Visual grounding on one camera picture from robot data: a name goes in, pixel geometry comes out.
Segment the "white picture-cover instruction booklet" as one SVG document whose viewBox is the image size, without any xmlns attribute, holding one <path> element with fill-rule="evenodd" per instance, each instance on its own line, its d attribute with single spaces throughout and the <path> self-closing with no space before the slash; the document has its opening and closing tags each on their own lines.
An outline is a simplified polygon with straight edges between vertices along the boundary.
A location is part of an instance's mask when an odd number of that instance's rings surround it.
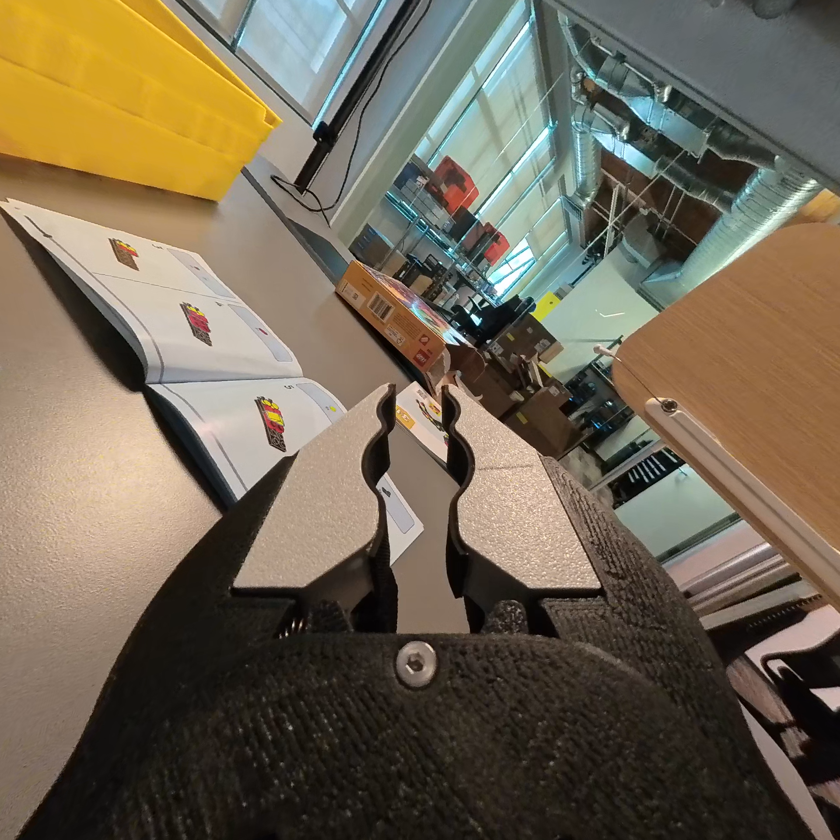
<svg viewBox="0 0 840 840">
<path fill-rule="evenodd" d="M 448 433 L 441 405 L 417 383 L 395 398 L 395 420 L 442 466 L 447 466 Z"/>
</svg>

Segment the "silver ventilation duct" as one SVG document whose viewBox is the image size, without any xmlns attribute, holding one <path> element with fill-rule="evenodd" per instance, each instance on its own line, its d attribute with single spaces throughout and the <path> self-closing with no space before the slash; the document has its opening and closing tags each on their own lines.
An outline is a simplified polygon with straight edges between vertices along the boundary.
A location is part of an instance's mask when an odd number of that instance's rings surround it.
<svg viewBox="0 0 840 840">
<path fill-rule="evenodd" d="M 563 36 L 573 63 L 570 65 L 570 98 L 572 99 L 572 151 L 574 171 L 574 202 L 583 210 L 594 202 L 602 184 L 601 145 L 595 140 L 591 126 L 585 120 L 592 105 L 584 79 L 593 79 L 596 47 L 582 26 L 566 17 L 562 22 Z"/>
</svg>

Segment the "silver corrugated duct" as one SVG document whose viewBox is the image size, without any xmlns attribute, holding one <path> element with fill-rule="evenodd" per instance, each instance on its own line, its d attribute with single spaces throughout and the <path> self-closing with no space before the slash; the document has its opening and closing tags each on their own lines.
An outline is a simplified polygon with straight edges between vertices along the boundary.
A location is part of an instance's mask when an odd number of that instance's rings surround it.
<svg viewBox="0 0 840 840">
<path fill-rule="evenodd" d="M 778 159 L 758 169 L 710 228 L 679 273 L 684 291 L 692 291 L 762 239 L 788 223 L 823 189 L 808 174 Z"/>
</svg>

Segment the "black light stand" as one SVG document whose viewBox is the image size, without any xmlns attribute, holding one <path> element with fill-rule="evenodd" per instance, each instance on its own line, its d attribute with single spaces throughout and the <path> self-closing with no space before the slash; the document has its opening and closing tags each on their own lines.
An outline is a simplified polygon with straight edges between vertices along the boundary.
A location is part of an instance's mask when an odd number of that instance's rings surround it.
<svg viewBox="0 0 840 840">
<path fill-rule="evenodd" d="M 314 148 L 292 183 L 299 195 L 308 192 L 310 184 L 333 151 L 345 125 L 360 106 L 364 95 L 370 91 L 371 96 L 374 96 L 372 86 L 375 80 L 382 78 L 387 61 L 396 56 L 402 48 L 401 36 L 417 15 L 420 4 L 419 1 L 400 3 L 382 37 L 373 47 L 360 73 L 335 110 L 332 119 L 329 122 L 321 120 L 315 127 L 312 134 Z"/>
</svg>

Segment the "cardboard lego box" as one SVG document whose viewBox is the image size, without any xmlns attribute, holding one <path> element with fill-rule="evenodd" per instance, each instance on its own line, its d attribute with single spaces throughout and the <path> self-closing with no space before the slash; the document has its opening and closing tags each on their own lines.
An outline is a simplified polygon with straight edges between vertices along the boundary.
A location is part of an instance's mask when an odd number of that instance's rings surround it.
<svg viewBox="0 0 840 840">
<path fill-rule="evenodd" d="M 354 259 L 335 291 L 414 368 L 432 393 L 448 374 L 470 386 L 484 373 L 483 354 L 399 280 Z"/>
</svg>

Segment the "orange storage case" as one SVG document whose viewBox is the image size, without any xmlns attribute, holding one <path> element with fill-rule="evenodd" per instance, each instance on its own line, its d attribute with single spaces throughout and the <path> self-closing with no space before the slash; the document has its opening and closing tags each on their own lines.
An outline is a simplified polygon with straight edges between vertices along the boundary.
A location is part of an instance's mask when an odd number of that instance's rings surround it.
<svg viewBox="0 0 840 840">
<path fill-rule="evenodd" d="M 507 237 L 498 228 L 490 223 L 483 223 L 474 261 L 485 260 L 489 266 L 494 266 L 509 248 Z"/>
<path fill-rule="evenodd" d="M 460 208 L 469 210 L 479 195 L 472 177 L 449 155 L 435 167 L 432 184 L 433 194 L 450 216 L 454 216 Z"/>
</svg>

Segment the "yellow plastic bin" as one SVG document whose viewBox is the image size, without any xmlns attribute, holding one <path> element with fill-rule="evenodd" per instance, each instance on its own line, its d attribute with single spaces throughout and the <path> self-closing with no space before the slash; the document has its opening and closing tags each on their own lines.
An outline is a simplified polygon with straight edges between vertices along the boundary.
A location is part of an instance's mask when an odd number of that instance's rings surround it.
<svg viewBox="0 0 840 840">
<path fill-rule="evenodd" d="M 280 118 L 157 1 L 2 1 L 2 153 L 220 201 Z"/>
</svg>

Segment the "brown cardboard box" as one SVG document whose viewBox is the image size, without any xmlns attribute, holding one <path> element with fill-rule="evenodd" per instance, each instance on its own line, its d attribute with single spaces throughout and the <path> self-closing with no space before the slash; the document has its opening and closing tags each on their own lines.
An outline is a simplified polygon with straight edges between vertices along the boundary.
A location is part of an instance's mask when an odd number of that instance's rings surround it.
<svg viewBox="0 0 840 840">
<path fill-rule="evenodd" d="M 487 351 L 502 364 L 511 368 L 521 360 L 534 358 L 541 363 L 555 359 L 564 347 L 544 325 L 531 313 L 522 315 L 517 321 L 502 330 L 490 342 Z"/>
<path fill-rule="evenodd" d="M 562 385 L 544 386 L 518 405 L 504 425 L 541 455 L 561 459 L 584 439 L 562 410 L 570 396 Z"/>
</svg>

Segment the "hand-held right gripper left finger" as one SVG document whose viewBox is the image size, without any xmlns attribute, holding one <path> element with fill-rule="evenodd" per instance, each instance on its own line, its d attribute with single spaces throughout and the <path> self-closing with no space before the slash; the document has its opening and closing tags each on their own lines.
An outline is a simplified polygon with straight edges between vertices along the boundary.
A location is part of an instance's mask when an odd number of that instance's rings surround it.
<svg viewBox="0 0 840 840">
<path fill-rule="evenodd" d="M 377 489 L 391 464 L 395 402 L 395 385 L 381 385 L 290 459 L 234 590 L 396 590 Z"/>
</svg>

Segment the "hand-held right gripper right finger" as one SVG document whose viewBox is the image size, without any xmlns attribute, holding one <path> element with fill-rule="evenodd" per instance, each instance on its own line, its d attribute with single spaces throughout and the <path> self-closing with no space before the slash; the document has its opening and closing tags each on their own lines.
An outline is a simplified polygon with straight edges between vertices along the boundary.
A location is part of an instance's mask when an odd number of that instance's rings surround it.
<svg viewBox="0 0 840 840">
<path fill-rule="evenodd" d="M 459 388 L 441 394 L 447 471 L 446 569 L 463 599 L 599 594 L 602 584 L 541 455 Z"/>
</svg>

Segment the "metal storage shelf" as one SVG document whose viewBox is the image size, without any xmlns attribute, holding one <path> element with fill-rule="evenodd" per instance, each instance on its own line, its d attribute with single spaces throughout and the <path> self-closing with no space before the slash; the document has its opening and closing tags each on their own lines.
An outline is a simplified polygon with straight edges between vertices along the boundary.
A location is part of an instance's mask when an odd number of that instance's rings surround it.
<svg viewBox="0 0 840 840">
<path fill-rule="evenodd" d="M 470 211 L 450 216 L 424 186 L 409 179 L 388 187 L 365 225 L 388 245 L 376 267 L 384 267 L 396 253 L 419 263 L 431 258 L 433 267 L 446 270 L 451 286 L 467 285 L 496 306 L 501 294 L 490 279 L 491 266 L 474 261 L 483 223 Z"/>
</svg>

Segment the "light blue instruction booklet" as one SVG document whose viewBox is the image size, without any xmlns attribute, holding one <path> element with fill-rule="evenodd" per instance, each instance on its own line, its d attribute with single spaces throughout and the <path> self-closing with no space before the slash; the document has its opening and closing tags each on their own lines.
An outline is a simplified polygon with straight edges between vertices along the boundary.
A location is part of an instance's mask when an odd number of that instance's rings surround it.
<svg viewBox="0 0 840 840">
<path fill-rule="evenodd" d="M 226 506 L 346 414 L 200 255 L 14 198 L 2 211 L 126 340 Z"/>
</svg>

